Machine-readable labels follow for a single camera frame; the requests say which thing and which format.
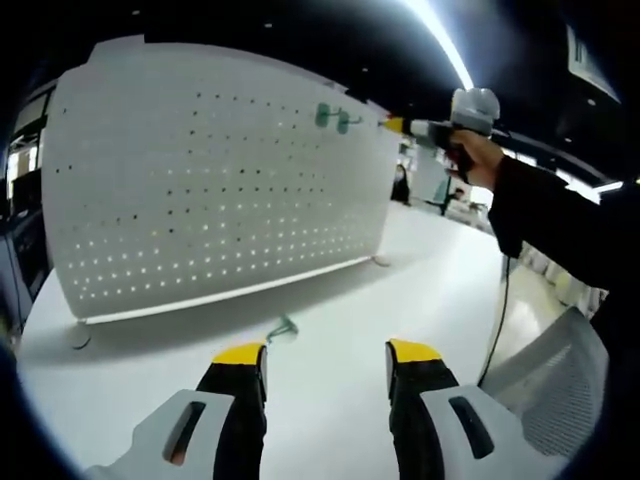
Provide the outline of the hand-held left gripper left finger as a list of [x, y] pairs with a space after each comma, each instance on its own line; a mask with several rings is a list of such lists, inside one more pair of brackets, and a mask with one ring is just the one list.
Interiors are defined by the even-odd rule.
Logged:
[[267, 347], [216, 355], [194, 390], [175, 393], [133, 430], [129, 449], [87, 479], [258, 479], [267, 430]]

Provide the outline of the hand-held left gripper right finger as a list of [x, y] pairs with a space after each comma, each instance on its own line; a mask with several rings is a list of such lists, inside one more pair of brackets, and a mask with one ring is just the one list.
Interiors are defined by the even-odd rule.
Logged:
[[459, 384], [434, 348], [392, 338], [386, 371], [401, 479], [554, 479], [565, 467], [534, 449], [503, 405]]

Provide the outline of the person's right hand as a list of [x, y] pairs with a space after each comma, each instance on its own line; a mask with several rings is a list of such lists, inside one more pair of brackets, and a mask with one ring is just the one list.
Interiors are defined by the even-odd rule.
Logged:
[[449, 159], [458, 164], [458, 152], [463, 148], [469, 155], [472, 165], [467, 172], [467, 183], [494, 191], [499, 165], [504, 153], [499, 145], [487, 137], [469, 130], [456, 130], [450, 136], [451, 148], [447, 151]]

